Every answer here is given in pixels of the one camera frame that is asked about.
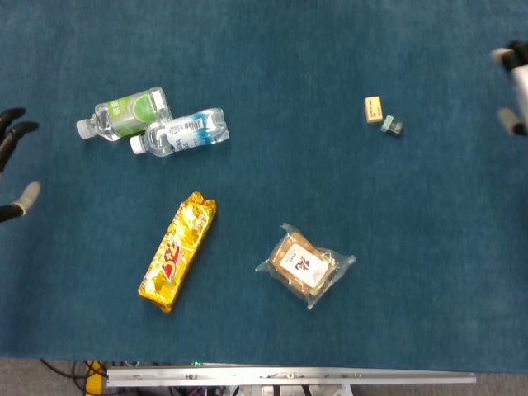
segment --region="floor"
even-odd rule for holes
[[[71,366],[66,361],[51,363],[65,371]],[[478,376],[477,384],[359,386],[352,391],[355,396],[525,396],[527,389],[528,375],[486,374]],[[70,379],[53,373],[39,361],[17,359],[0,359],[0,393],[12,396],[83,394]],[[166,395],[168,392],[150,389],[149,394]]]

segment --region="plastic water bottle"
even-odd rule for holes
[[[144,131],[154,121],[171,118],[163,89],[151,88],[97,105],[92,117],[77,122],[77,131],[83,139],[99,134],[113,142]]]
[[[228,127],[222,109],[198,111],[187,117],[152,123],[143,136],[130,138],[134,154],[147,151],[165,157],[177,151],[229,139]]]

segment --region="metal bar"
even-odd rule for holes
[[[472,384],[475,382],[477,379],[474,373],[451,371],[205,365],[111,368],[108,370],[106,386]]]

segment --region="small yellow block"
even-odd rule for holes
[[[383,112],[381,111],[380,97],[365,98],[365,114],[366,122],[368,122],[369,124],[372,122],[383,121]]]

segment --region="bread in plastic bag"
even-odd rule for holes
[[[286,230],[286,235],[255,271],[269,272],[306,301],[311,309],[356,258],[315,248],[295,227],[286,223],[281,227]]]

